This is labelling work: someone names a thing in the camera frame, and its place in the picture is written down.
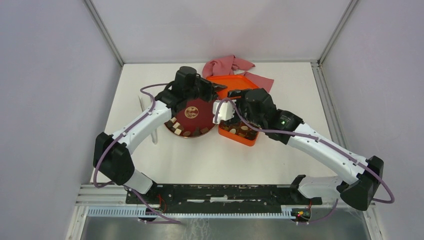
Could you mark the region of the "orange box lid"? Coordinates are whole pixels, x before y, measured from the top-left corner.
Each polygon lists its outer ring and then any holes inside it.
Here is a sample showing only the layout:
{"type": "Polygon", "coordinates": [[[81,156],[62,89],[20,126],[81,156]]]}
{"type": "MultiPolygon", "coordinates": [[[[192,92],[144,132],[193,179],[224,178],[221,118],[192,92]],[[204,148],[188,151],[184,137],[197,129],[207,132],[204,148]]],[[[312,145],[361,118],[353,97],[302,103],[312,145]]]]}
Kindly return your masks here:
{"type": "Polygon", "coordinates": [[[246,89],[257,89],[258,86],[251,82],[248,78],[242,75],[221,75],[221,76],[209,76],[206,80],[226,86],[225,89],[217,90],[218,99],[222,100],[228,96],[229,91],[233,90],[246,90],[246,89]]]}

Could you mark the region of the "orange chocolate box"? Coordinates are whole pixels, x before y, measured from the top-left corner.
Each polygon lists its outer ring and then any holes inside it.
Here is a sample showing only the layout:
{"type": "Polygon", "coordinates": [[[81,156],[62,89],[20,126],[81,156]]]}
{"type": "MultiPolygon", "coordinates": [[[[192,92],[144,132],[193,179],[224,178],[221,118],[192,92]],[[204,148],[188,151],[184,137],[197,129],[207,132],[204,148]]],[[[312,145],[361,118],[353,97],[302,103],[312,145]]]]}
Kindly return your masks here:
{"type": "Polygon", "coordinates": [[[259,135],[258,131],[251,129],[243,122],[227,124],[224,121],[218,125],[218,133],[225,138],[248,147],[255,145],[259,135]]]}

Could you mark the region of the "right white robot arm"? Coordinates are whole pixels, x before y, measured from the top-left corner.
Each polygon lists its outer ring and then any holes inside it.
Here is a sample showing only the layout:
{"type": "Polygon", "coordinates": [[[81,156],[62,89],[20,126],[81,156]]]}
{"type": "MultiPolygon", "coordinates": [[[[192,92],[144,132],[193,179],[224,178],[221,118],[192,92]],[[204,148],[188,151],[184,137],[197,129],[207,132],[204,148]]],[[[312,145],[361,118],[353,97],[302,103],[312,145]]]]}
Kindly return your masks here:
{"type": "Polygon", "coordinates": [[[384,161],[378,156],[366,158],[325,138],[294,113],[278,109],[271,95],[263,88],[231,90],[232,111],[237,118],[270,139],[298,149],[319,161],[335,177],[303,176],[289,189],[289,199],[302,204],[308,198],[341,198],[350,207],[366,211],[383,181],[384,161]]]}

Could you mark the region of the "round dark red plate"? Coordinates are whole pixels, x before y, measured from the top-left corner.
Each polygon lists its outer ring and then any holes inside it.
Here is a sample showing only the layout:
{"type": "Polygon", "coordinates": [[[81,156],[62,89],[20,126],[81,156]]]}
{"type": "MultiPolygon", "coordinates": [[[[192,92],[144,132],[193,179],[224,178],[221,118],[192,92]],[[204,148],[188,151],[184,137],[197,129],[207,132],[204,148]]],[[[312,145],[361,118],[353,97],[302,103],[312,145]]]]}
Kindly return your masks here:
{"type": "Polygon", "coordinates": [[[213,106],[213,101],[189,100],[186,107],[164,125],[171,133],[182,138],[203,136],[216,126],[213,123],[213,106]]]}

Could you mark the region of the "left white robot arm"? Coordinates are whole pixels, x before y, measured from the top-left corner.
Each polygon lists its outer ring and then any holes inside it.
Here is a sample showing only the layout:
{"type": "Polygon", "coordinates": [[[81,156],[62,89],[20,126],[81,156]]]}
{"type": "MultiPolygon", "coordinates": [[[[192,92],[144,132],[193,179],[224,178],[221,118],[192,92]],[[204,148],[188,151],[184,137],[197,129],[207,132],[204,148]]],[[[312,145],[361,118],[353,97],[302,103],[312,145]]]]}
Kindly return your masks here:
{"type": "Polygon", "coordinates": [[[137,191],[145,204],[153,203],[157,198],[157,190],[152,187],[154,181],[136,169],[132,154],[146,137],[184,110],[189,101],[200,99],[212,103],[227,88],[201,77],[190,66],[180,67],[174,80],[162,83],[161,87],[163,90],[156,96],[146,91],[147,86],[142,87],[140,92],[150,97],[151,105],[120,130],[112,134],[101,132],[96,137],[93,157],[96,188],[110,184],[125,186],[137,191]]]}

